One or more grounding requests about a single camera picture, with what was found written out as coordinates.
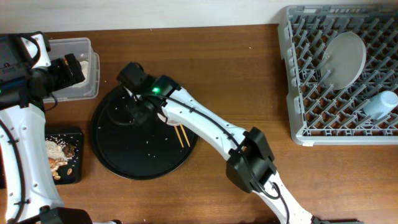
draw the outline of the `white plate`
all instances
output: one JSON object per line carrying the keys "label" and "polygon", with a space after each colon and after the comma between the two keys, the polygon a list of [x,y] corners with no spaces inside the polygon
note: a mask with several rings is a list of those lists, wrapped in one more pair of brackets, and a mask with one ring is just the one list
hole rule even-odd
{"label": "white plate", "polygon": [[322,60],[329,57],[321,68],[321,76],[327,70],[331,73],[325,84],[333,84],[334,90],[351,85],[360,76],[366,61],[366,47],[358,35],[345,32],[335,37],[323,54]]}

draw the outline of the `wooden table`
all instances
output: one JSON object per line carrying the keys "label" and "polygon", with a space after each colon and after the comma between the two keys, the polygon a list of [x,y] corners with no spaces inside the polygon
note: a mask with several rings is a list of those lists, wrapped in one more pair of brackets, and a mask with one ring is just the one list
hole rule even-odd
{"label": "wooden table", "polygon": [[[398,223],[398,146],[296,145],[290,138],[277,26],[109,30],[51,33],[53,39],[88,37],[101,62],[94,100],[60,103],[46,114],[52,126],[79,126],[86,134],[83,177],[57,186],[66,207],[96,221],[124,223],[251,223],[275,218],[254,194],[225,176],[225,161],[202,139],[176,171],[155,180],[118,177],[94,156],[88,125],[101,99],[130,61],[166,74],[222,118],[263,130],[282,180],[297,201],[323,219],[358,218]],[[0,213],[6,191],[0,190]]]}

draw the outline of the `green light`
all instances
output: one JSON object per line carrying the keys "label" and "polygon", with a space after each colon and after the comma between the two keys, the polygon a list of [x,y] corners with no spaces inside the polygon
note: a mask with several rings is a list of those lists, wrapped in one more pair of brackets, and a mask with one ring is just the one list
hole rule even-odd
{"label": "green light", "polygon": [[154,93],[159,93],[159,92],[160,92],[160,88],[155,87],[155,88],[152,89],[152,91],[153,91]]}

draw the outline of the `black plate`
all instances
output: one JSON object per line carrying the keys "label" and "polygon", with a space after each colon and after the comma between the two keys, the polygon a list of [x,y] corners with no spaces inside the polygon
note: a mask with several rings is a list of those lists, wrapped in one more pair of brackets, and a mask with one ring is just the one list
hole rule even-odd
{"label": "black plate", "polygon": [[[81,165],[83,163],[83,148],[84,148],[84,135],[80,128],[64,127],[64,128],[45,128],[45,138],[51,140],[51,137],[63,139],[66,143],[76,146],[75,155],[68,161],[68,164],[61,166],[58,169],[60,180],[54,180],[55,184],[73,184],[81,179]],[[2,165],[0,153],[0,189],[6,188],[6,180],[4,175],[4,168]],[[72,173],[67,174],[68,169],[72,168]]]}
{"label": "black plate", "polygon": [[128,98],[126,91],[117,87],[97,107],[90,126],[96,157],[110,171],[129,179],[153,179],[173,171],[188,158],[198,136],[184,128],[188,147],[178,126],[182,147],[175,128],[158,119],[144,128],[114,124],[111,119],[122,123],[132,120],[124,109]]}

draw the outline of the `dish rack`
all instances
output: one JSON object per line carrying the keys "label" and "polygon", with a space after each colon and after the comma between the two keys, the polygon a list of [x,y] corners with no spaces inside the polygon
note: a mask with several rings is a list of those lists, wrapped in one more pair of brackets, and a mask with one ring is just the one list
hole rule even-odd
{"label": "dish rack", "polygon": [[[398,109],[373,120],[363,113],[369,99],[398,93],[398,8],[396,6],[289,6],[278,26],[285,60],[290,132],[303,146],[316,144],[398,144]],[[323,53],[338,34],[354,32],[367,56],[350,86],[324,84]]]}

